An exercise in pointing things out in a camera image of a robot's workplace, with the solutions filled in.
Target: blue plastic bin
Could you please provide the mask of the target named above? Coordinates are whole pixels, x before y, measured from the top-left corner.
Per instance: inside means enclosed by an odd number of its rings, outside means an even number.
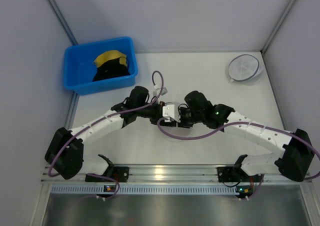
[[[126,55],[130,75],[92,82],[97,73],[97,67],[94,65],[96,57],[109,50],[118,50]],[[79,95],[132,86],[138,74],[134,43],[130,37],[119,37],[71,46],[64,54],[63,73],[64,87],[74,90]]]

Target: black and yellow object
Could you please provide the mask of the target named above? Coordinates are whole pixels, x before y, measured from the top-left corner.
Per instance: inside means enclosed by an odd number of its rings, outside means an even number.
[[[109,50],[100,54],[94,60],[94,64],[97,72],[93,82],[130,75],[127,56],[118,50]]]

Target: white wall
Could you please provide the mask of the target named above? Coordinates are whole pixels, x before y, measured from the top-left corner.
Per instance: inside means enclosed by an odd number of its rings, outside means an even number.
[[[46,0],[0,0],[0,225],[29,224],[44,155],[64,123],[70,42]]]
[[[285,124],[320,150],[320,1],[298,0],[264,59]],[[320,170],[318,159],[311,172]],[[318,195],[320,180],[314,180]]]
[[[260,50],[288,0],[56,0],[75,38],[137,52]]]

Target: white table surface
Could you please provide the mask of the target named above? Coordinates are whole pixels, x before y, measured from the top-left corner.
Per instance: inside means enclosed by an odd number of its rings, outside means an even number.
[[[184,103],[184,97],[198,90],[214,104],[233,107],[243,115],[283,129],[271,85],[264,71],[254,85],[229,83],[226,69],[231,60],[244,52],[207,53],[142,53],[137,54],[139,73],[136,85],[152,94],[151,74],[159,70],[164,77],[168,94],[161,100]],[[249,52],[264,67],[260,52]],[[104,114],[113,105],[129,96],[134,87],[80,96],[73,127],[83,125]],[[198,136],[208,133],[204,125],[192,129],[166,128],[180,136]],[[114,131],[91,145],[86,154],[103,154],[115,164],[234,164],[242,154],[264,154],[268,150],[235,135],[217,134],[192,141],[179,141],[163,135],[148,119],[138,118],[127,127]]]

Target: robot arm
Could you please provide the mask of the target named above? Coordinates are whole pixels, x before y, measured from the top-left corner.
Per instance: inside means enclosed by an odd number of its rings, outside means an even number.
[[[124,102],[116,104],[97,119],[70,130],[58,129],[46,152],[45,160],[52,164],[63,145],[77,135],[59,156],[53,168],[66,180],[79,173],[109,177],[113,170],[113,163],[103,155],[84,154],[84,147],[89,147],[93,141],[112,131],[126,127],[137,117],[148,118],[154,125],[182,128],[191,128],[196,123],[203,123],[210,129],[218,129],[225,124],[243,122],[246,124],[230,125],[221,131],[252,141],[272,153],[258,156],[240,155],[228,174],[239,181],[257,174],[278,174],[279,172],[294,181],[304,180],[314,153],[303,143],[292,138],[291,134],[285,135],[276,133],[268,127],[254,126],[257,122],[229,106],[212,105],[198,91],[193,91],[185,97],[188,107],[178,107],[160,101],[144,109],[128,112],[128,110],[145,106],[148,94],[146,88],[136,86]],[[308,134],[303,130],[298,129],[293,134],[310,142]]]

